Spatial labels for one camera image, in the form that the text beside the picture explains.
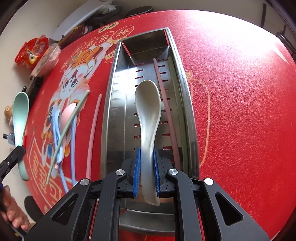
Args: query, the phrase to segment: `green chopstick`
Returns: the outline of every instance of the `green chopstick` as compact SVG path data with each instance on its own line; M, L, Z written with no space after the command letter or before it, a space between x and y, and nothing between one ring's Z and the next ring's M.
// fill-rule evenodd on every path
M51 159L51 162L50 162L49 172L48 172L47 179L46 179L46 185L48 185L48 183L49 183L49 179L50 179L50 175L51 175L51 172L52 172L52 168L54 167L54 161L55 161L55 159L56 159L56 157L57 157L57 154L58 154L58 152L59 152L59 148L61 147L61 144L62 144L62 142L63 142L63 138L65 137L65 135L66 135L66 133L67 133L67 131L68 131L68 129L69 129L69 127L70 127L70 125L71 125L73 119L74 119L74 117L77 115L78 111L80 110L80 107L81 107L82 104L85 102L86 97L88 96L89 92L90 92L90 91L87 90L87 91L83 94L83 96L82 96L82 100L79 101L78 105L77 105L76 108L74 109L72 115L70 116L70 118L69 118L69 120L68 120L68 122L67 122L67 124L66 124L65 129L63 130L63 133L61 134L61 138L60 138L60 140L59 140L59 143L57 144L57 147L56 147L56 149L55 149L54 155L52 156L52 159Z

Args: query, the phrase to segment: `red tablecloth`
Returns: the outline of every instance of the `red tablecloth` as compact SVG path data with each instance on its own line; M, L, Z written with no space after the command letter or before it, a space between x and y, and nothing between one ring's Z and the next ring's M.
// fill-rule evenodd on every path
M91 178L100 178L101 126L118 40L169 27L187 74L197 127L200 177L222 186L272 238L296 204L296 68L271 33L230 16L191 10L123 19L66 47L44 82L27 124L27 182L43 212L63 195L60 178L45 185L52 154L50 107L61 110L90 95L78 118L76 179L86 176L91 124L99 94ZM70 137L65 176L70 180ZM122 240L155 240L123 231Z

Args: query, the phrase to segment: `human hand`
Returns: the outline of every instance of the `human hand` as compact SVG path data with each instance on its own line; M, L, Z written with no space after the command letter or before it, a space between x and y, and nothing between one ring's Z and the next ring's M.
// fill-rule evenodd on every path
M10 189L8 186L3 188L3 204L7 208L6 213L0 212L6 222L12 222L14 228L22 228L24 231L30 229L30 222L28 217L24 214L21 208L17 205L15 199L10 196Z

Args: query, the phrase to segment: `pink chopstick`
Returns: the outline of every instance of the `pink chopstick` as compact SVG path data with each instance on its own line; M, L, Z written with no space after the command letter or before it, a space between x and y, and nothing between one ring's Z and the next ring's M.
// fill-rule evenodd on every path
M101 99L102 99L102 95L100 94L98 97L98 101L96 103L96 109L94 111L93 123L91 125L91 135L89 138L89 149L87 152L87 163L86 163L86 178L88 179L91 179L91 157L92 157L92 149L94 144L94 132L96 129L96 120L98 119Z
M161 79L158 64L157 64L157 61L156 61L155 58L153 59L153 63L154 63L155 71L156 71L157 80L158 80L158 83L159 83L159 86L160 86L161 96L163 98L163 103L164 103L164 106L165 106L165 112L166 112L167 119L168 119L168 127L169 127L169 130L170 130L170 140L172 142L175 167L176 167L176 169L182 170L181 169L181 161L180 161L180 155L179 155L179 148L178 148L176 133L175 133L175 129L174 129L172 115L170 113L170 106L168 105L168 99L166 97L165 88L163 86L163 81Z

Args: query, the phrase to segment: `red plastic package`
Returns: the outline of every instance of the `red plastic package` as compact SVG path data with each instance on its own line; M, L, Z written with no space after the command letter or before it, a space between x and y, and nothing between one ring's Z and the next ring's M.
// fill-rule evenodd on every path
M47 49L48 38L45 35L32 39L28 43L24 43L15 57L15 62L18 66L24 65L33 70Z

